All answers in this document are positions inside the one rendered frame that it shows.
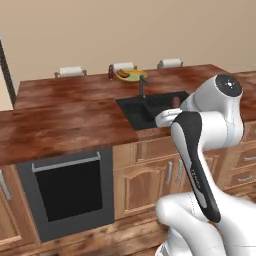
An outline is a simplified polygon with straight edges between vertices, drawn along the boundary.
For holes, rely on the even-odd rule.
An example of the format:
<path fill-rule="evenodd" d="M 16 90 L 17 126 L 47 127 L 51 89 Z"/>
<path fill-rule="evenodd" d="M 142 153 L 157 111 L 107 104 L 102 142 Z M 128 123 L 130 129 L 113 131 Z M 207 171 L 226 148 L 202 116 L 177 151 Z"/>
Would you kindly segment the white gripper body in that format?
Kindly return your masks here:
<path fill-rule="evenodd" d="M 173 120 L 182 112 L 180 108 L 163 110 L 155 117 L 157 127 L 169 127 Z"/>

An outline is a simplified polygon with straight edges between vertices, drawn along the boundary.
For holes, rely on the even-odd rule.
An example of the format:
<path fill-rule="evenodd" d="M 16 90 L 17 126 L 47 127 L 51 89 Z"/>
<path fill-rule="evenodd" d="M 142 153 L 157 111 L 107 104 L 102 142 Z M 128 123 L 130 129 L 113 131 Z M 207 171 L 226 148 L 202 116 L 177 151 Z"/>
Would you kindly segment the yellow plate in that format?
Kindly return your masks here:
<path fill-rule="evenodd" d="M 134 69 L 134 70 L 124 70 L 124 71 L 129 72 L 131 74 L 131 77 L 124 79 L 124 78 L 121 78 L 117 73 L 116 73 L 116 77 L 120 80 L 127 81 L 127 82 L 137 82 L 140 80 L 141 75 L 145 76 L 146 78 L 148 77 L 148 74 L 143 70 Z"/>

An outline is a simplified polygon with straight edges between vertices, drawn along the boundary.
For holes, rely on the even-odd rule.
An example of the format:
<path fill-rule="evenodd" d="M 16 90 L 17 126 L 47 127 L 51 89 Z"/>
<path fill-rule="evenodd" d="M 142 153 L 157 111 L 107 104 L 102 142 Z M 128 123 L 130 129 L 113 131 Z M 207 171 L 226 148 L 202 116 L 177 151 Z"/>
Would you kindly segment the hot dog bun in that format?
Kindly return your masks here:
<path fill-rule="evenodd" d="M 124 71 L 124 70 L 118 70 L 117 72 L 116 72 L 121 78 L 124 78 L 124 79 L 127 79 L 127 78 L 129 78 L 129 77 L 131 77 L 131 74 L 129 73 L 129 72 L 126 72 L 126 71 Z"/>

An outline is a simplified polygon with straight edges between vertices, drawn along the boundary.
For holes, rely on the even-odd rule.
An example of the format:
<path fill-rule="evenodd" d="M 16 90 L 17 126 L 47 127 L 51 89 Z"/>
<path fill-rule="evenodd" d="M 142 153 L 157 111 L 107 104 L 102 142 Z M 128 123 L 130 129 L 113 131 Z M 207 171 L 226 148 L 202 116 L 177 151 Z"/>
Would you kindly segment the black kitchen sink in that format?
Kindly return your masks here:
<path fill-rule="evenodd" d="M 136 131 L 156 128 L 155 117 L 166 109 L 174 109 L 172 100 L 178 97 L 183 102 L 189 94 L 185 91 L 117 99 L 132 128 Z"/>

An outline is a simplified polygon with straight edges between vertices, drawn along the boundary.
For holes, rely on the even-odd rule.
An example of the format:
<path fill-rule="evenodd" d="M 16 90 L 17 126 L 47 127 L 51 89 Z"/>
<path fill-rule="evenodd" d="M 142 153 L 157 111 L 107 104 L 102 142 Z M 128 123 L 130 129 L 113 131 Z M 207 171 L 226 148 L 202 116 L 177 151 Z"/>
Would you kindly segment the wooden panel under sink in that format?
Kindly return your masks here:
<path fill-rule="evenodd" d="M 176 147 L 170 136 L 141 141 L 137 144 L 136 162 L 167 157 L 176 153 Z"/>

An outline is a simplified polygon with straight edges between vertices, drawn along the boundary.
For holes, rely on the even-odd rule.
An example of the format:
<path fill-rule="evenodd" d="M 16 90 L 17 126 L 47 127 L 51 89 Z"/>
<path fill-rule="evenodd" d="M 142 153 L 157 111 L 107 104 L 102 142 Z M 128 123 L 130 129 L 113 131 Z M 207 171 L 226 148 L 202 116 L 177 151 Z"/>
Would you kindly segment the black sink tap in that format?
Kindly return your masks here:
<path fill-rule="evenodd" d="M 145 98 L 145 94 L 144 94 L 144 86 L 148 86 L 149 82 L 147 80 L 147 78 L 143 75 L 140 76 L 140 80 L 139 80 L 139 96 L 141 98 Z"/>

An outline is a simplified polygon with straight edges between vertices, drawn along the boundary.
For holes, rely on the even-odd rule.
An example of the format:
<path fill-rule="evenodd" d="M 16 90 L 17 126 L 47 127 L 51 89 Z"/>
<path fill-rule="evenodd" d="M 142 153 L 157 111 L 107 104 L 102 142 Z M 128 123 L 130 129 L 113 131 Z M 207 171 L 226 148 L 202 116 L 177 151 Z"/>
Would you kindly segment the wooden cupboard door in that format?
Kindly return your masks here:
<path fill-rule="evenodd" d="M 6 199 L 0 185 L 0 251 L 35 244 L 37 233 L 19 175 L 13 165 L 0 166 L 12 199 Z"/>
<path fill-rule="evenodd" d="M 166 184 L 169 161 L 174 170 L 168 158 L 114 170 L 115 219 L 151 210 L 171 191 L 171 181 Z"/>
<path fill-rule="evenodd" d="M 204 157 L 207 162 L 207 165 L 210 169 L 210 172 L 213 176 L 213 179 L 215 182 L 218 181 L 221 169 L 224 165 L 224 160 L 226 158 L 226 149 L 220 149 L 220 150 L 210 150 L 204 152 Z M 177 192 L 190 192 L 192 190 L 192 187 L 190 185 L 189 179 L 187 177 L 187 173 L 183 164 L 183 173 L 182 173 L 182 180 L 181 183 L 178 184 L 175 182 L 175 185 L 177 186 Z"/>

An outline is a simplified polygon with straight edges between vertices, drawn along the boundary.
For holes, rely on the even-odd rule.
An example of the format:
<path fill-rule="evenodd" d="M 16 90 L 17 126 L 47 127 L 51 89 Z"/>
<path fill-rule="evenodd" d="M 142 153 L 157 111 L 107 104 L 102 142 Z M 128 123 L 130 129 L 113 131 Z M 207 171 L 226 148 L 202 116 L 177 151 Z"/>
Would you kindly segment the wooden drawer front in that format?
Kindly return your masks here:
<path fill-rule="evenodd" d="M 256 180 L 256 166 L 249 166 L 233 173 L 229 187 L 242 185 L 254 180 Z"/>
<path fill-rule="evenodd" d="M 239 156 L 239 160 L 237 162 L 238 167 L 248 166 L 252 164 L 256 164 L 256 161 L 244 161 L 244 157 L 255 157 L 256 156 L 256 148 L 247 149 L 241 152 Z"/>

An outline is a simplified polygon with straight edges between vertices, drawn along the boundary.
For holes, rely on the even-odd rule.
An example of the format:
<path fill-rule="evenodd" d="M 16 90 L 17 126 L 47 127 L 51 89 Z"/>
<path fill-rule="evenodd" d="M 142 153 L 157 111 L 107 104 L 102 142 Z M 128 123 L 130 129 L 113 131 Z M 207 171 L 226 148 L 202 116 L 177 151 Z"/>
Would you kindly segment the dark tall fitting edge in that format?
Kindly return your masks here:
<path fill-rule="evenodd" d="M 1 38 L 0 38 L 0 67 L 1 67 L 1 71 L 3 73 L 3 77 L 4 77 L 6 88 L 7 88 L 8 94 L 9 94 L 11 105 L 12 105 L 12 107 L 14 107 L 15 102 L 16 102 L 16 92 L 15 92 L 15 89 L 13 86 L 13 81 L 12 81 L 11 74 L 9 71 L 8 63 L 6 61 L 6 56 L 5 56 Z"/>

